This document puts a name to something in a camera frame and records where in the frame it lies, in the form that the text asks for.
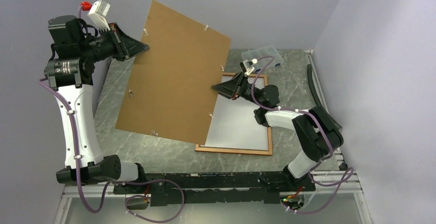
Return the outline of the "brown frame backing board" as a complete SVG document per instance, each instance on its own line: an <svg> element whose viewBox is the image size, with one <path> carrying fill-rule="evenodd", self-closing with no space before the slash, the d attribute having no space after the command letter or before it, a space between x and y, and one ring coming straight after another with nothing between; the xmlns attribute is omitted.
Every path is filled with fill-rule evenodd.
<svg viewBox="0 0 436 224"><path fill-rule="evenodd" d="M206 142L231 38L152 1L116 129Z"/></svg>

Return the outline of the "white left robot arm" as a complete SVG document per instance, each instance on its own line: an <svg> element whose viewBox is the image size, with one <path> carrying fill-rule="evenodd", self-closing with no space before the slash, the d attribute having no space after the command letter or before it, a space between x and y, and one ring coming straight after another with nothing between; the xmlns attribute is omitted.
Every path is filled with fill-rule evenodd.
<svg viewBox="0 0 436 224"><path fill-rule="evenodd" d="M93 72L99 61L125 61L149 49L126 35L116 23L89 33L90 25L73 15L51 19L52 56L44 75L46 88L54 95L61 112L66 157L65 167L56 173L65 185L87 185L106 181L127 181L134 193L147 187L139 163L122 162L117 155L104 156L98 144L93 117Z"/></svg>

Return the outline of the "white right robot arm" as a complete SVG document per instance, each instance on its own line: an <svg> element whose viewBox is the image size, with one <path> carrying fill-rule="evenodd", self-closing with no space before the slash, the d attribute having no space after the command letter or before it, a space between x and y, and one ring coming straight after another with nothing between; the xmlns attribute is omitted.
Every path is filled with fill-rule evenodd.
<svg viewBox="0 0 436 224"><path fill-rule="evenodd" d="M253 113L259 125L295 132L301 151L283 169L283 185L290 191L301 186L311 170L343 145L343 136L323 107L305 110L280 107L279 89L275 85L258 88L248 81L248 76L239 72L211 88L226 99L243 98L256 104L258 108Z"/></svg>

